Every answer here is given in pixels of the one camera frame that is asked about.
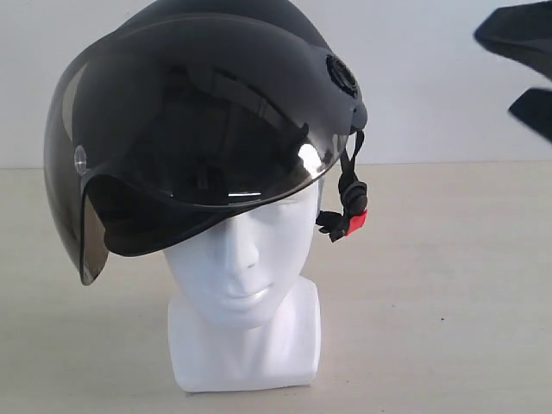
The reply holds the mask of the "white mannequin head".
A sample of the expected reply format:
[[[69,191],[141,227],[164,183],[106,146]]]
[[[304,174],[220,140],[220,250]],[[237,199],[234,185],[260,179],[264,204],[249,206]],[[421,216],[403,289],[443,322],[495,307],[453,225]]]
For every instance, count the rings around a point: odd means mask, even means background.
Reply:
[[[178,285],[168,306],[177,384],[187,392],[307,386],[317,375],[321,311],[302,275],[319,185],[231,217],[167,248]]]

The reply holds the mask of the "black helmet with tinted visor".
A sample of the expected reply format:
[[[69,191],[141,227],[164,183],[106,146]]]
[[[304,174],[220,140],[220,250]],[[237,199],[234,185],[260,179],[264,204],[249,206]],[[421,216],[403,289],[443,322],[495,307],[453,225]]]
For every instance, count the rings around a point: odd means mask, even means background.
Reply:
[[[43,176],[83,285],[342,174],[330,240],[360,229],[361,87],[289,1],[155,1],[78,53],[53,90]]]

